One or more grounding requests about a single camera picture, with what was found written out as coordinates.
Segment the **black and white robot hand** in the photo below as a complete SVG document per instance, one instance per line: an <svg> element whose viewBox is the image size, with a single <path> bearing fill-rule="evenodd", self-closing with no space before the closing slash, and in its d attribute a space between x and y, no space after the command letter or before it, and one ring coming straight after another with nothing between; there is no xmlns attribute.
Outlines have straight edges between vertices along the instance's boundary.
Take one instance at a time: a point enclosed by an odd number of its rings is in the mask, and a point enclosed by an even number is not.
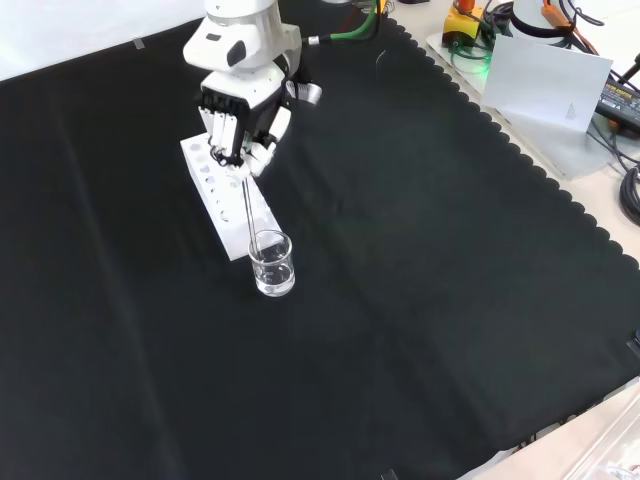
<svg viewBox="0 0 640 480"><path fill-rule="evenodd" d="M210 73L200 85L198 110L210 156L235 178L260 176L275 156L292 118L291 102L316 105L322 88L302 83L272 62L251 72Z"/></svg>

